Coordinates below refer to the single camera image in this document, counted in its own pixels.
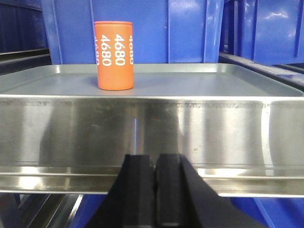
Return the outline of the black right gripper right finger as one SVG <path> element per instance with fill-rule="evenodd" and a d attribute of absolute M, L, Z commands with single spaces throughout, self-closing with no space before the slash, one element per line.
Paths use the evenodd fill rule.
<path fill-rule="evenodd" d="M 161 154 L 156 164 L 159 228 L 263 228 L 219 196 L 181 154 Z"/>

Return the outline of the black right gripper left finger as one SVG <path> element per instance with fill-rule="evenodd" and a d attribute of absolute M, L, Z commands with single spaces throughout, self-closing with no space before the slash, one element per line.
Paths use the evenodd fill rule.
<path fill-rule="evenodd" d="M 148 155 L 126 155 L 87 228 L 154 228 L 154 167 Z"/>

